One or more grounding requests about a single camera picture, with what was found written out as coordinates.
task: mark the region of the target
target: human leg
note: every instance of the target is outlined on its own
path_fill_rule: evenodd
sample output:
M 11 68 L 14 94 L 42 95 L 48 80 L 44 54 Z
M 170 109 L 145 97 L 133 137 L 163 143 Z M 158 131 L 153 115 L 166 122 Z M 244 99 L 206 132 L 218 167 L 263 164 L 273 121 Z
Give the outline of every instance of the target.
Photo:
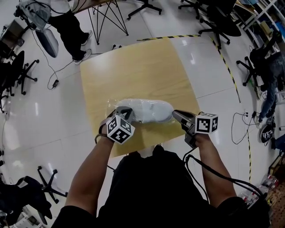
M 88 33 L 82 32 L 74 14 L 69 11 L 63 15 L 51 17 L 49 23 L 60 33 L 61 40 L 72 58 L 81 60 L 85 54 L 85 51 L 81 51 L 81 44 L 88 39 Z
M 262 122 L 262 119 L 266 116 L 269 109 L 274 107 L 274 102 L 276 99 L 275 95 L 276 84 L 272 83 L 267 88 L 267 97 L 259 114 L 259 122 Z

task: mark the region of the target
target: table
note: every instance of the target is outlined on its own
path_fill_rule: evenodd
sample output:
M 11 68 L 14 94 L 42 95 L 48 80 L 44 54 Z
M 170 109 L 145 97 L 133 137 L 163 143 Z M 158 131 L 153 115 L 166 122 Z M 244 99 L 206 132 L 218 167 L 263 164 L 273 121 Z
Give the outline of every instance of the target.
M 104 24 L 104 21 L 105 21 L 105 18 L 107 18 L 108 20 L 110 20 L 114 25 L 116 25 L 119 29 L 121 29 L 127 36 L 129 35 L 127 29 L 126 29 L 126 25 L 125 25 L 125 22 L 124 22 L 124 19 L 122 17 L 122 14 L 121 14 L 121 11 L 120 11 L 120 8 L 118 6 L 118 3 L 117 3 L 117 0 L 78 0 L 79 1 L 79 4 L 78 4 L 78 7 L 76 7 L 75 9 L 73 9 L 73 12 L 74 13 L 79 13 L 83 10 L 86 10 L 88 9 L 88 13 L 89 13 L 89 18 L 90 18 L 90 21 L 91 21 L 91 24 L 92 24 L 92 29 L 93 29 L 93 32 L 94 32 L 94 35 L 95 35 L 95 40 L 96 40 L 96 43 L 97 45 L 99 45 L 99 38 L 100 38 L 100 35 L 101 35 L 101 31 L 102 31 L 102 27 L 103 27 L 103 24 Z M 102 13 L 100 10 L 99 10 L 99 7 L 106 3 L 108 5 L 105 13 Z M 120 17 L 121 17 L 121 20 L 122 22 L 119 20 L 119 18 L 117 17 L 117 15 L 115 14 L 114 10 L 111 8 L 111 4 L 114 4 L 116 6 L 116 8 L 118 9 L 118 12 L 120 13 Z M 93 14 L 95 14 L 95 11 L 97 11 L 97 26 L 96 26 L 96 32 L 94 30 L 94 26 L 93 26 L 93 22 L 92 22 L 92 18 L 91 18 L 91 15 L 90 15 L 90 11 L 89 9 L 92 8 L 93 10 Z M 112 21 L 109 17 L 106 16 L 108 10 L 111 10 L 112 13 L 115 15 L 115 17 L 117 18 L 117 20 L 119 21 L 120 25 L 116 24 L 114 21 Z M 99 30 L 99 33 L 98 33 L 98 14 L 102 14 L 104 16 L 103 20 L 102 20 L 102 24 L 101 24 L 101 27 L 100 27 L 100 30 Z
M 175 109 L 200 112 L 184 67 L 169 39 L 145 41 L 106 52 L 80 64 L 93 134 L 106 118 L 108 100 L 163 100 Z M 133 137 L 115 144 L 111 157 L 138 151 L 185 134 L 178 122 L 133 124 Z

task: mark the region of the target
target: black pants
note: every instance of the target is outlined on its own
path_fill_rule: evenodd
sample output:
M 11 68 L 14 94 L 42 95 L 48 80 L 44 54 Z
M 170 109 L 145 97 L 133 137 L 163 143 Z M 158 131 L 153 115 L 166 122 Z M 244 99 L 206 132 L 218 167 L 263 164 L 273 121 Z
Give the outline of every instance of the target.
M 88 33 L 82 32 L 76 16 L 69 11 L 59 16 L 53 16 L 49 23 L 57 29 L 66 50 L 74 60 L 81 60 L 85 52 L 81 51 L 81 44 L 88 39 Z

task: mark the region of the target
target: power adapter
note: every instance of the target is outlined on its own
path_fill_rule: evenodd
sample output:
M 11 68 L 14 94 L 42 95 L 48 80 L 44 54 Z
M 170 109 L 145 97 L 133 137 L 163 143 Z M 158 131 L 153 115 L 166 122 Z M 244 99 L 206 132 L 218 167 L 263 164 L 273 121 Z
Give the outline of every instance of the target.
M 58 83 L 59 83 L 59 80 L 55 80 L 53 83 L 53 88 L 57 87 Z

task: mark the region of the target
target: hand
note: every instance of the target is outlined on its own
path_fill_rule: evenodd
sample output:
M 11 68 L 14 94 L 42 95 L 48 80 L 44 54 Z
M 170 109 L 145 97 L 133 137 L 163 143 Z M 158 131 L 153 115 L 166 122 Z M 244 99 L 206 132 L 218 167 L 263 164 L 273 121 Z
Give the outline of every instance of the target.
M 205 146 L 209 146 L 210 144 L 213 144 L 209 135 L 207 134 L 195 134 L 194 138 L 196 139 L 196 146 L 201 148 Z

